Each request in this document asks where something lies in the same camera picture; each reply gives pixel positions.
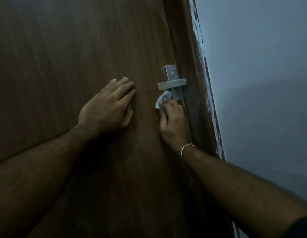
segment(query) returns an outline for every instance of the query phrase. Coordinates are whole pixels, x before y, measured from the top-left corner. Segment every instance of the sleeve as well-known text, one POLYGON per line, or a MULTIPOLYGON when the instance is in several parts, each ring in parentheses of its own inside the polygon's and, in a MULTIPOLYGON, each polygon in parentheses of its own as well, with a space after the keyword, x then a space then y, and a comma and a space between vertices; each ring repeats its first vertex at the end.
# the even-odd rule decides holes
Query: sleeve
POLYGON ((307 217, 297 220, 286 231, 284 238, 307 238, 307 217))

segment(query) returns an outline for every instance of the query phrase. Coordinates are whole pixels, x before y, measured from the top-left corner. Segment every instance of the wooden door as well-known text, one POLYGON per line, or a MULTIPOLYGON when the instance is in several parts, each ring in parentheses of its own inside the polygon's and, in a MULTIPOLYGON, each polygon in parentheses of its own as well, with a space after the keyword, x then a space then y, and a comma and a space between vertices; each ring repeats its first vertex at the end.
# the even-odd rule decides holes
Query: wooden door
POLYGON ((81 154, 29 238, 207 234, 200 186, 159 135, 168 64, 162 0, 0 0, 0 161, 69 130, 109 80, 127 76, 137 91, 130 126, 81 154))

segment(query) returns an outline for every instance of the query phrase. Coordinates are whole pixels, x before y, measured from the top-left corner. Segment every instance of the white wall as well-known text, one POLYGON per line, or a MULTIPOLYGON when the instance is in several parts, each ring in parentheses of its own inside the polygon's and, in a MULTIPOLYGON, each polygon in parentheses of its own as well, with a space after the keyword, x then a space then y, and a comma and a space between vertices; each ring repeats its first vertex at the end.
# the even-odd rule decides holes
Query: white wall
POLYGON ((228 162, 307 200, 307 0, 195 0, 228 162))

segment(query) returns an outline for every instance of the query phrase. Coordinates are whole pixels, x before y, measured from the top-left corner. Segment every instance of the hand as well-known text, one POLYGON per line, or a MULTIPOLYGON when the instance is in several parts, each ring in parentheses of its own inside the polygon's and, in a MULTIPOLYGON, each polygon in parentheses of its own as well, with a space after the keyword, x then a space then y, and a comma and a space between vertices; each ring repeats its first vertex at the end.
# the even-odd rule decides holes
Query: hand
POLYGON ((183 107, 174 100, 163 99, 159 103, 166 114, 160 110, 160 132, 163 140, 180 155, 184 145, 189 144, 183 107))
POLYGON ((78 124, 91 130, 94 136, 126 127, 132 118, 130 101, 135 92, 134 83, 128 78, 111 80, 82 108, 78 124))

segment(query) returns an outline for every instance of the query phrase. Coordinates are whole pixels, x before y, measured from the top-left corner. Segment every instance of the silver bracelet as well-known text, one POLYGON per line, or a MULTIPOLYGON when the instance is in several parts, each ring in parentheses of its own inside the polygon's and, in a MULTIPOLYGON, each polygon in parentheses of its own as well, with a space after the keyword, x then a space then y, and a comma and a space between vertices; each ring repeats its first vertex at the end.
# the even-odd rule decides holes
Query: silver bracelet
POLYGON ((187 146, 193 146, 193 147, 197 148, 197 147, 196 147, 194 144, 192 144, 192 143, 189 143, 189 144, 187 144, 187 145, 184 145, 183 148, 182 148, 182 150, 181 150, 181 160, 182 160, 182 162, 183 162, 182 152, 183 152, 183 149, 184 149, 185 147, 187 147, 187 146))

